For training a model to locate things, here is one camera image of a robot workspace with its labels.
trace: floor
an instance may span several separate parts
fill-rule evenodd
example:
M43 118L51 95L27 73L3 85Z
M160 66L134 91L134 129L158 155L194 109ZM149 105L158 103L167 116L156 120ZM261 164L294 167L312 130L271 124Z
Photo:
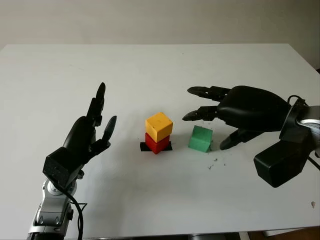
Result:
M249 232L250 240L320 240L320 226L265 237L262 231Z

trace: white wall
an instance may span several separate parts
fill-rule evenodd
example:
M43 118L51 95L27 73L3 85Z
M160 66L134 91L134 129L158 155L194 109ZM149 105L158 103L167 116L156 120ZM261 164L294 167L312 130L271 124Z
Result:
M289 43L320 68L319 0L0 0L5 44Z

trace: yellow cube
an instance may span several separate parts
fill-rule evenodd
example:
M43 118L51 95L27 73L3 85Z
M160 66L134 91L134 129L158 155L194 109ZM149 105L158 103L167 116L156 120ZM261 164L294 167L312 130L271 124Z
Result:
M145 131L157 143L172 133L173 125L163 112L158 112L145 120Z

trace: red cube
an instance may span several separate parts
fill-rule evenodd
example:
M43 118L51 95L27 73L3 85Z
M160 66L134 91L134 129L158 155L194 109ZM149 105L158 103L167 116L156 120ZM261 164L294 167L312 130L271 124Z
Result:
M165 137L159 142L155 142L148 133L145 133L145 144L150 148L150 150L154 154L160 153L162 150L164 150L169 145L169 138L170 135Z

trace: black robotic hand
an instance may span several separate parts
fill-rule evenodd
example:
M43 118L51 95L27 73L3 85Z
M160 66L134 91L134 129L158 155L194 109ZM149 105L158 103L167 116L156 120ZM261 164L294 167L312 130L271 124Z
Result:
M114 131L117 116L113 116L101 139L96 141L96 129L101 125L105 103L106 85L101 83L96 96L92 98L86 116L81 116L73 124L62 147L48 155L43 173L60 189L64 190L76 178L82 177L82 168L94 156L110 147L109 139Z
M311 151L319 151L319 106L308 106L299 96L291 107L272 92L236 86L232 89L194 86L188 92L220 102L217 106L201 106L183 117L185 121L212 121L219 118L238 128L221 144L225 150L259 136L281 131L280 141L254 157L258 175L274 188L299 174Z
M212 121L219 118L225 124L238 128L220 144L221 150L246 143L263 132L280 131L290 109L290 105L274 93L249 86L232 89L193 86L188 92L220 103L201 106L185 115L183 120Z

